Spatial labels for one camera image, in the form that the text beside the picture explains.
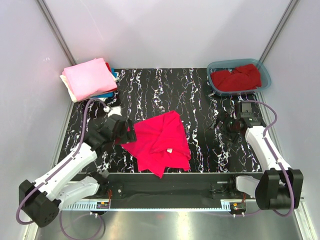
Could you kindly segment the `bright pink t shirt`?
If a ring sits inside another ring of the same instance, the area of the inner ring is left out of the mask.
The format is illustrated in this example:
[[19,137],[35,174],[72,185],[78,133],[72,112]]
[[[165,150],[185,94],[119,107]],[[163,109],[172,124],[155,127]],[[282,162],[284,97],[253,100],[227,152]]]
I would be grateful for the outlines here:
[[149,170],[162,178],[166,168],[191,169],[191,151],[176,111],[137,122],[134,130],[136,141],[121,146],[137,159],[138,171]]

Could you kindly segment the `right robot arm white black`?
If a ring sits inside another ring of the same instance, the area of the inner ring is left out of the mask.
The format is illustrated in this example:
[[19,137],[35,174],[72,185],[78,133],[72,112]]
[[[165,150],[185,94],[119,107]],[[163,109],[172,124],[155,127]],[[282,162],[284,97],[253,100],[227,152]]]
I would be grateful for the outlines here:
[[255,198],[260,210],[272,210],[277,214],[281,210],[291,213],[298,208],[304,176],[281,156],[261,118],[233,118],[221,112],[210,128],[218,129],[230,142],[235,142],[240,136],[244,137],[262,169],[260,179],[250,175],[235,176],[233,182],[227,185],[230,197],[236,199],[245,193]]

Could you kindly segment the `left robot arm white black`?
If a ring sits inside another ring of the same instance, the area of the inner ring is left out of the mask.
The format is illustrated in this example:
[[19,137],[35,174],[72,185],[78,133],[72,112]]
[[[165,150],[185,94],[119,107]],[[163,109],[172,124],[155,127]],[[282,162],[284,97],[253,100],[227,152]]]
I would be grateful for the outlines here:
[[114,145],[137,140],[131,119],[114,114],[96,129],[83,133],[79,144],[66,158],[43,176],[23,181],[18,188],[19,207],[38,227],[48,226],[61,212],[86,197],[103,198],[108,193],[108,172],[90,172],[69,184],[84,167]]

